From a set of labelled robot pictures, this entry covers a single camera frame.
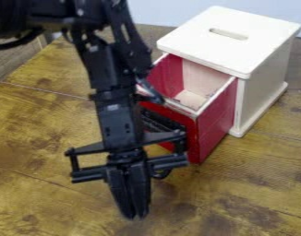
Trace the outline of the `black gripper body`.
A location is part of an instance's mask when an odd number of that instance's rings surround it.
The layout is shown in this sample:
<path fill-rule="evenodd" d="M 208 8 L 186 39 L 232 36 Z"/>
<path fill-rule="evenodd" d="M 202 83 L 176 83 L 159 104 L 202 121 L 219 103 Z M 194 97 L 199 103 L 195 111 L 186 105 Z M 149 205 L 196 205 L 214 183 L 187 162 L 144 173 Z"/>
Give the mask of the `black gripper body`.
<path fill-rule="evenodd" d="M 145 132 L 140 101 L 163 104 L 163 96 L 152 90 L 149 95 L 140 95 L 133 89 L 96 91 L 89 95 L 95 103 L 103 141 L 67 150 L 71 159 L 71 181 L 83 183 L 104 180 L 116 182 L 120 178 L 135 177 L 147 181 L 149 178 L 166 178 L 170 172 L 188 164 L 184 152 L 184 131 Z M 172 143 L 171 154 L 148 158 L 144 146 Z M 101 166 L 81 168 L 79 157 L 108 153 L 107 163 Z"/>

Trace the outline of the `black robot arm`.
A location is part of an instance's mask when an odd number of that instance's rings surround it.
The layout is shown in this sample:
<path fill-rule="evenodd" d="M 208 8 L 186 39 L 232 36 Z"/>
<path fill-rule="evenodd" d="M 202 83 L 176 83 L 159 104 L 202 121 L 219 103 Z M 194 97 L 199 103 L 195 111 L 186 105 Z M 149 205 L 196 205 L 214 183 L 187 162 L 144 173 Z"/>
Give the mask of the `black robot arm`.
<path fill-rule="evenodd" d="M 71 148 L 71 180 L 107 182 L 127 219 L 149 212 L 151 179 L 187 165 L 186 133 L 144 130 L 139 103 L 164 98 L 147 81 L 151 49 L 143 42 L 127 0 L 0 0 L 0 51 L 59 31 L 87 69 L 103 141 Z"/>

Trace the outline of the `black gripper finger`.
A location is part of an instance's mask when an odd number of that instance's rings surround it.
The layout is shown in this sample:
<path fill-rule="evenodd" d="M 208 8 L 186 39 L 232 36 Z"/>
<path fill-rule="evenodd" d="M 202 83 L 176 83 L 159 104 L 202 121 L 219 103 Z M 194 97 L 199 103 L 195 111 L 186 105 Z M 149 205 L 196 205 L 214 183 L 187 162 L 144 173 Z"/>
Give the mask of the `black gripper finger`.
<path fill-rule="evenodd" d="M 119 207 L 119 212 L 127 219 L 135 218 L 135 207 L 131 201 L 124 173 L 116 167 L 108 167 L 105 171 L 109 192 Z"/>
<path fill-rule="evenodd" d="M 128 183 L 135 214 L 139 218 L 144 218 L 149 213 L 151 203 L 151 177 L 144 160 L 129 167 Z"/>

